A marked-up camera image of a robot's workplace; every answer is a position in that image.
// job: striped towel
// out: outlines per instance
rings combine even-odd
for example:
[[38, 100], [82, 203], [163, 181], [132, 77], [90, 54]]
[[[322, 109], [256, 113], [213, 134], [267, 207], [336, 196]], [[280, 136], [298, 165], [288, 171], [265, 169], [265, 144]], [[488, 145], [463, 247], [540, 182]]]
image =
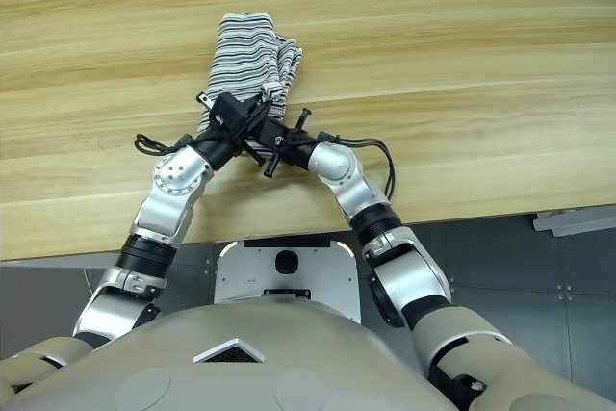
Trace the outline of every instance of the striped towel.
[[[282, 120], [301, 52], [295, 40], [276, 34], [268, 14], [226, 14], [220, 22], [207, 97], [216, 101], [228, 91], [244, 101], [261, 93], [263, 101], [271, 103], [269, 115]], [[209, 113], [204, 107], [197, 135], [210, 125]], [[262, 156], [271, 154], [255, 140], [247, 142]]]

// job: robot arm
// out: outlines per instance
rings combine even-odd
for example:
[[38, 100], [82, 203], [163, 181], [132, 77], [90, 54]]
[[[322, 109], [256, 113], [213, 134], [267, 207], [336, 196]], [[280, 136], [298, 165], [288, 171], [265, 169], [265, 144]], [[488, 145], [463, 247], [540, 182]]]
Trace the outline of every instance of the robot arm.
[[381, 316], [411, 330], [432, 385], [460, 410], [616, 411], [608, 400], [542, 370], [478, 313], [451, 304], [445, 275], [353, 151], [320, 142], [332, 140], [326, 134], [311, 139], [303, 131], [308, 115], [304, 110], [294, 129], [269, 121], [272, 127], [257, 140], [288, 164], [316, 173], [334, 193], [372, 268], [369, 285]]
[[[202, 94], [197, 99], [202, 103]], [[186, 135], [154, 166], [152, 187], [131, 226], [117, 262], [106, 269], [80, 315], [73, 336], [100, 347], [153, 320], [160, 310], [153, 303], [162, 293], [165, 275], [182, 245], [193, 217], [193, 205], [205, 185], [243, 150], [264, 162], [245, 142], [254, 126], [267, 117], [259, 97], [239, 102], [224, 93], [212, 106], [211, 125], [196, 139]], [[152, 142], [147, 154], [161, 154]]]

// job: silver arm segment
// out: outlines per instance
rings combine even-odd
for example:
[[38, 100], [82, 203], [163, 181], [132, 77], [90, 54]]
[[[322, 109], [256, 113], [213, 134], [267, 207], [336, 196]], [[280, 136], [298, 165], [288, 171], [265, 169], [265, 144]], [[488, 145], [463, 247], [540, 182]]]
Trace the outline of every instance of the silver arm segment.
[[[184, 241], [194, 203], [213, 176], [208, 162], [190, 146], [162, 157], [152, 171], [152, 188], [133, 221], [131, 236], [162, 249], [169, 246], [172, 256]], [[166, 285], [164, 275], [127, 269], [118, 261], [106, 269], [73, 335], [95, 346], [117, 339], [158, 315], [160, 310], [151, 302]]]
[[346, 221], [373, 204], [389, 204], [383, 191], [364, 174], [353, 150], [346, 146], [319, 143], [310, 156], [308, 170], [334, 193]]
[[179, 248], [193, 219], [193, 205], [213, 176], [212, 167], [190, 146], [162, 157], [130, 232]]

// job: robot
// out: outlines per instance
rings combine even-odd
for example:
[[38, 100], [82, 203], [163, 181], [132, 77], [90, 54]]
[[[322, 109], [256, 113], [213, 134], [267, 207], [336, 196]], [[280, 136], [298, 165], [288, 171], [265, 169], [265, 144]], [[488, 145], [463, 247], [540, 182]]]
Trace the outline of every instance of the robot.
[[[543, 371], [476, 312], [453, 305], [445, 275], [353, 150], [304, 130], [308, 110], [290, 128], [267, 116], [259, 97], [197, 99], [210, 108], [210, 128], [173, 147], [153, 145], [164, 155], [151, 190], [73, 336], [0, 363], [3, 409], [616, 411]], [[234, 293], [220, 265], [229, 276], [242, 260], [221, 257], [215, 304], [156, 319], [155, 299], [206, 184], [244, 151], [265, 162], [246, 140], [271, 150], [267, 176], [282, 161], [315, 173], [333, 192], [372, 269], [374, 303], [387, 323], [410, 331], [424, 377], [358, 322], [356, 283], [351, 276], [354, 285], [338, 290], [327, 275], [341, 270], [325, 262], [312, 280], [274, 287], [274, 278], [266, 290], [243, 285]], [[235, 255], [254, 265], [250, 250]], [[271, 273], [301, 272], [308, 264], [298, 269], [293, 254], [277, 253]], [[317, 281], [327, 297], [311, 297], [321, 291]]]

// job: striped cloth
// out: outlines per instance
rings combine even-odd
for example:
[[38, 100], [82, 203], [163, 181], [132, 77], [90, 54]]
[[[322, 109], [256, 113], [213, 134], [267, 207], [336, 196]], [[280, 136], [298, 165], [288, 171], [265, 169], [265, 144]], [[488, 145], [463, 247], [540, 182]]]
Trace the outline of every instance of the striped cloth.
[[[264, 102], [271, 102], [269, 115], [282, 120], [301, 52], [295, 40], [276, 34], [268, 14], [226, 14], [220, 22], [207, 97], [216, 101], [228, 91], [244, 101], [261, 93]], [[209, 113], [204, 106], [197, 135], [210, 125]], [[271, 154], [256, 141], [248, 144], [262, 156]]]

